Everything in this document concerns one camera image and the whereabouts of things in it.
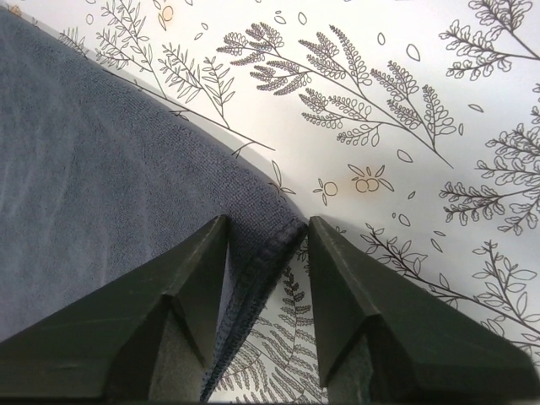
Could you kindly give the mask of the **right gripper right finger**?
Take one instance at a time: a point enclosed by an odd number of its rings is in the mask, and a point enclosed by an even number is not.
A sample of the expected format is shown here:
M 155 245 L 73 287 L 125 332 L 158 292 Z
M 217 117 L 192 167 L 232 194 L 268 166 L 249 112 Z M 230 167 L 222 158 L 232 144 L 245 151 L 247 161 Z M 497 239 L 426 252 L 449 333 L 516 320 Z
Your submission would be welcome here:
M 531 359 L 507 340 L 309 222 L 322 386 L 331 399 L 536 399 Z

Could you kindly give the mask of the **grey blue towel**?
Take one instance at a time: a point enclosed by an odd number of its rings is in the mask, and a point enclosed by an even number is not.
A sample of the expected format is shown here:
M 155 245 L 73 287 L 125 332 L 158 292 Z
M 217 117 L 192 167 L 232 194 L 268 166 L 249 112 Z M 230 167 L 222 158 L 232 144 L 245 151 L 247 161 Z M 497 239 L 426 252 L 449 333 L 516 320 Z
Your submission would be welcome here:
M 1 345 L 228 219 L 207 401 L 306 232 L 256 173 L 160 103 L 1 12 Z

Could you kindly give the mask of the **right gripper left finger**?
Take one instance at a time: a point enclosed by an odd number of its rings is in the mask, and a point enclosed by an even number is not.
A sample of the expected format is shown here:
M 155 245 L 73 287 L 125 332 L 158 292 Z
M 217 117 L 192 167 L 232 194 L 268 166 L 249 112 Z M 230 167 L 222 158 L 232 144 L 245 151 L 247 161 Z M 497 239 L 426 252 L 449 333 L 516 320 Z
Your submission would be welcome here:
M 197 399 L 228 247 L 218 216 L 1 345 L 4 399 Z

